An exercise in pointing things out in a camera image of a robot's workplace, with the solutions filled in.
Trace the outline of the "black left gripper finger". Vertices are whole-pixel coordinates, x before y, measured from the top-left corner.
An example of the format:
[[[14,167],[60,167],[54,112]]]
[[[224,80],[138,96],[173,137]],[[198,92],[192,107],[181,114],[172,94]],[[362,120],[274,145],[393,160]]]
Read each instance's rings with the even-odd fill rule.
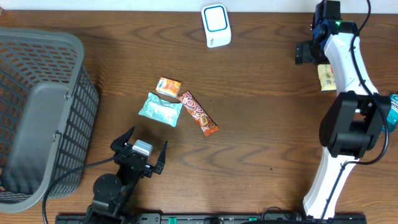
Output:
[[[126,133],[122,134],[120,137],[116,138],[110,145],[110,148],[113,151],[121,151],[124,149],[125,145],[130,140],[132,134],[134,132],[134,126],[129,129]]]
[[[164,169],[164,166],[165,166],[165,157],[166,157],[167,144],[168,144],[168,141],[166,141],[164,143],[164,146],[163,146],[163,148],[162,148],[162,150],[160,152],[160,155],[158,157],[158,160],[157,160],[155,168],[154,168],[154,172],[156,174],[159,174],[159,175],[162,173],[162,171]]]

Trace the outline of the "orange snack bag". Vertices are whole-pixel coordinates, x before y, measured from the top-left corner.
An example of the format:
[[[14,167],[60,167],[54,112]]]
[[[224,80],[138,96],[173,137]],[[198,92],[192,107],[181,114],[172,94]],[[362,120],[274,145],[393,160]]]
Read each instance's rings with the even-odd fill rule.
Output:
[[[321,91],[335,91],[336,84],[330,64],[320,64],[317,67]]]

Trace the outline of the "green wet wipes pack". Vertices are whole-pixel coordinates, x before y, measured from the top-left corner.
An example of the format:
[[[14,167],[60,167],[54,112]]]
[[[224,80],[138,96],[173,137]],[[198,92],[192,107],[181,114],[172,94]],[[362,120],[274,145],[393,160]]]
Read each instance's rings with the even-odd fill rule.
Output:
[[[139,115],[176,127],[182,106],[181,103],[171,103],[149,93]]]

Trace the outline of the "red chocolate bar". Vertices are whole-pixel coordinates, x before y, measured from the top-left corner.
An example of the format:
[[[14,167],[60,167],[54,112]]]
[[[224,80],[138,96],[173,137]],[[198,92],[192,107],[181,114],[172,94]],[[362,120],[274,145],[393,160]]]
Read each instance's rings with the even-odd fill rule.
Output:
[[[188,90],[178,95],[177,99],[201,127],[205,136],[209,136],[219,130],[219,126],[209,117],[208,113]]]

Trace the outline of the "small orange box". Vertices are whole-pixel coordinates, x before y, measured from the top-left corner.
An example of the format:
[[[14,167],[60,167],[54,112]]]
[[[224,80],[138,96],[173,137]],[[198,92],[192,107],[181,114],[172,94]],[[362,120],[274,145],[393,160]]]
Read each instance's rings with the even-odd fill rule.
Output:
[[[176,98],[178,97],[181,87],[182,83],[179,81],[165,77],[160,77],[155,90],[160,94]]]

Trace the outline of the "blue mouthwash bottle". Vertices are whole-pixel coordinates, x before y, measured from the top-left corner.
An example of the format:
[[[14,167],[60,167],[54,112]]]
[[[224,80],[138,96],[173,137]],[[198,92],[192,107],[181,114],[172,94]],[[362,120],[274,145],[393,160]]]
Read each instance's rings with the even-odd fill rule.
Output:
[[[391,100],[391,109],[387,115],[387,127],[389,133],[392,133],[397,127],[398,121],[398,95],[397,93],[393,93],[390,96]]]

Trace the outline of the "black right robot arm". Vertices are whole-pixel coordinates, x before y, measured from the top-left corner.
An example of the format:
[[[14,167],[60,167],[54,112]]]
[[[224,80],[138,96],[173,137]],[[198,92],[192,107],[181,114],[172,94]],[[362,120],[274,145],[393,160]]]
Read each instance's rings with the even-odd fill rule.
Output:
[[[322,0],[312,22],[312,39],[296,45],[295,63],[329,64],[337,97],[321,121],[322,158],[313,184],[303,198],[303,223],[353,223],[335,207],[356,165],[381,160],[389,145],[388,96],[380,95],[364,65],[361,28],[341,17],[339,1]]]

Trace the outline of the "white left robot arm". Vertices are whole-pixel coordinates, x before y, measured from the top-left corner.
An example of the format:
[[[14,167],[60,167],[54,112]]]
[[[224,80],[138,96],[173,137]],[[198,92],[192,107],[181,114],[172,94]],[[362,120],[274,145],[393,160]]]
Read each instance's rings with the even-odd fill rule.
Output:
[[[167,143],[153,166],[147,163],[153,146],[141,140],[130,144],[133,132],[134,128],[131,128],[111,143],[113,161],[119,169],[116,174],[104,174],[96,179],[92,203],[81,223],[136,222],[133,213],[126,206],[140,179],[162,173]]]

